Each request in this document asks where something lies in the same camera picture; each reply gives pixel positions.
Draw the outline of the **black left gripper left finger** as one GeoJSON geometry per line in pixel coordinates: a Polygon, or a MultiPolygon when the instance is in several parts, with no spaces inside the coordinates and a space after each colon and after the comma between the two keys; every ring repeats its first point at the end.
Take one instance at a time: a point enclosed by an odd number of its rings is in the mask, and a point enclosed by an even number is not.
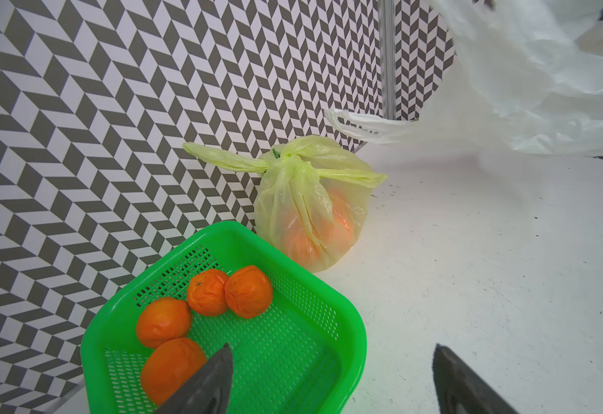
{"type": "Polygon", "coordinates": [[[234,382],[234,354],[226,343],[155,414],[226,414],[234,382]]]}

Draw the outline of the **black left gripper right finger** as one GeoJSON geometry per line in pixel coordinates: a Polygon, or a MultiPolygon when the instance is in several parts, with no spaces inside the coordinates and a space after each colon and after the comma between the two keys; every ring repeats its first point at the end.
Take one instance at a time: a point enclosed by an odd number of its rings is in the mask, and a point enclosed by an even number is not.
{"type": "Polygon", "coordinates": [[[436,345],[433,374],[441,414],[518,413],[447,346],[436,345]]]}

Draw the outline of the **yellow-green plastic bag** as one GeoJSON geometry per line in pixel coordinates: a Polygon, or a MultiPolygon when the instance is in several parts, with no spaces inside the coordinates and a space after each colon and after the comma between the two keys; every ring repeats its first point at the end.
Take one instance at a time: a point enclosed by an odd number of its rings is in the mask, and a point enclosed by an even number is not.
{"type": "Polygon", "coordinates": [[[323,136],[275,145],[258,158],[192,142],[182,147],[217,167],[258,174],[258,236],[312,273],[332,267],[358,241],[372,192],[387,179],[323,136]]]}

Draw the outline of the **white printed plastic bag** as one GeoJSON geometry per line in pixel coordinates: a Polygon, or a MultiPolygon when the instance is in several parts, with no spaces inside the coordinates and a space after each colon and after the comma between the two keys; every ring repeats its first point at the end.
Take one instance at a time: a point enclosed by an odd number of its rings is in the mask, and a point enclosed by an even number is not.
{"type": "Polygon", "coordinates": [[[603,155],[603,1],[434,1],[455,55],[412,122],[327,109],[378,144],[459,141],[531,155],[603,155]]]}

